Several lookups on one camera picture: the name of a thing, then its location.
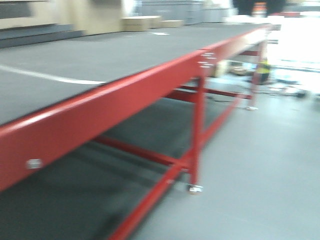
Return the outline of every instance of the workbench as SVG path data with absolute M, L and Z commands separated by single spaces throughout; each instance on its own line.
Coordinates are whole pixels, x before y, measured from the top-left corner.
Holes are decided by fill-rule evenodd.
M 265 41 L 266 25 L 206 23 L 1 49 L 0 239 L 122 240 L 180 173 L 199 194 L 201 149 L 255 100 L 255 84 L 244 94 L 205 79 Z M 207 94 L 234 100 L 208 109 Z

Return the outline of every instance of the red table leg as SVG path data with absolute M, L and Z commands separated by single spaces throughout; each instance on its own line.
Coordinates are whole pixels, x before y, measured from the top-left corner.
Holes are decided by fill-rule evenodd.
M 197 93 L 195 97 L 193 113 L 193 136 L 192 136 L 192 158 L 190 162 L 190 184 L 188 190 L 191 194 L 202 192 L 202 187 L 198 183 L 199 159 L 201 153 L 202 132 L 204 129 L 205 117 L 205 77 L 198 79 Z

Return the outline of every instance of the yellow object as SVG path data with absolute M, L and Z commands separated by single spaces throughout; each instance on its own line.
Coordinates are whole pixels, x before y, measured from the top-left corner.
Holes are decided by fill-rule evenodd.
M 270 65 L 267 60 L 259 62 L 258 69 L 256 70 L 258 74 L 268 74 L 270 73 Z

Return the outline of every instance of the gray floor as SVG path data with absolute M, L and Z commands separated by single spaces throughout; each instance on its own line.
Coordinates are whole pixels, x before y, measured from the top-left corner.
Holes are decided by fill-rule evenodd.
M 131 240 L 320 239 L 320 101 L 260 94 L 257 106 L 204 149 L 204 192 L 182 176 Z

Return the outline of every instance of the red crossbar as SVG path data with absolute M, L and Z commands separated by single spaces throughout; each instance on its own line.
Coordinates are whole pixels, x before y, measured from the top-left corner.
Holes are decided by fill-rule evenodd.
M 133 212 L 120 224 L 120 226 L 108 238 L 108 240 L 125 240 L 143 219 L 143 217 L 148 213 L 148 211 L 155 205 L 158 199 L 174 182 L 174 179 L 179 176 L 181 169 L 181 164 L 175 164 L 170 167 L 169 170 L 167 170 L 167 172 L 163 175 L 161 180 L 144 197 L 144 199 L 133 210 Z
M 148 149 L 134 146 L 134 145 L 131 145 L 107 136 L 98 136 L 94 139 L 94 141 L 100 144 L 104 144 L 104 145 L 122 150 L 130 154 L 142 157 L 144 159 L 154 161 L 159 164 L 163 164 L 163 165 L 172 165 L 172 164 L 178 164 L 178 163 L 182 164 L 181 160 L 173 158 L 171 156 L 167 156 L 155 151 L 150 151 Z M 188 168 L 186 164 L 182 164 L 182 165 L 184 168 Z

